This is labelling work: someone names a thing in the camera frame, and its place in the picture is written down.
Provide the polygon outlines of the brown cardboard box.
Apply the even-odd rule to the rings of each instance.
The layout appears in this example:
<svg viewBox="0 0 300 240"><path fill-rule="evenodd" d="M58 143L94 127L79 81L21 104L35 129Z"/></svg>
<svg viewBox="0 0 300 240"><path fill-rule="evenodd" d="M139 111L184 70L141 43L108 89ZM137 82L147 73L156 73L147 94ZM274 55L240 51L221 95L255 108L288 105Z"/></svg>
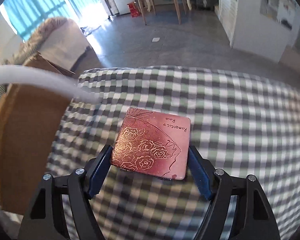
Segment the brown cardboard box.
<svg viewBox="0 0 300 240"><path fill-rule="evenodd" d="M0 206L23 215L46 171L70 100L46 89L10 85L0 99Z"/></svg>

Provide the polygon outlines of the white louvered wardrobe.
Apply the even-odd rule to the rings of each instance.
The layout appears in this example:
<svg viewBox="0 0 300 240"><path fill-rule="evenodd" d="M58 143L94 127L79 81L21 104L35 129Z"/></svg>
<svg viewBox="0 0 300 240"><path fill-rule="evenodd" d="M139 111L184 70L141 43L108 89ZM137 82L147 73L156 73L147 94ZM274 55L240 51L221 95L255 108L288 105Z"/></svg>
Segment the white louvered wardrobe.
<svg viewBox="0 0 300 240"><path fill-rule="evenodd" d="M218 5L215 9L218 19L229 40L229 45L232 48L235 40L238 0L218 0Z"/></svg>

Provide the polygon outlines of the blue curtains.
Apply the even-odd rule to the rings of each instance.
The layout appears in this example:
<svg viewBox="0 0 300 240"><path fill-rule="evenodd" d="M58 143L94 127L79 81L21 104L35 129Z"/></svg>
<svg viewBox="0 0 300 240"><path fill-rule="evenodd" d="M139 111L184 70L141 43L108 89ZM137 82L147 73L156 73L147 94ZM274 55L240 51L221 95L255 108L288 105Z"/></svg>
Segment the blue curtains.
<svg viewBox="0 0 300 240"><path fill-rule="evenodd" d="M48 18L66 17L85 27L89 13L99 0L4 0L7 17L22 40L30 38L35 29Z"/></svg>

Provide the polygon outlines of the red bag on floor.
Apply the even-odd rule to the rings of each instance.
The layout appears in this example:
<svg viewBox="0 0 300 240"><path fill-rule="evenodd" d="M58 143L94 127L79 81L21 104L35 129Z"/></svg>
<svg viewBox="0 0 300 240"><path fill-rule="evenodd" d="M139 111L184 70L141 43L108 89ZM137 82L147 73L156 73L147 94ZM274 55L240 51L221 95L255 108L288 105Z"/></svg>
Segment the red bag on floor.
<svg viewBox="0 0 300 240"><path fill-rule="evenodd" d="M141 12L136 2L130 2L127 4L127 6L129 8L130 15L132 18L141 16Z"/></svg>

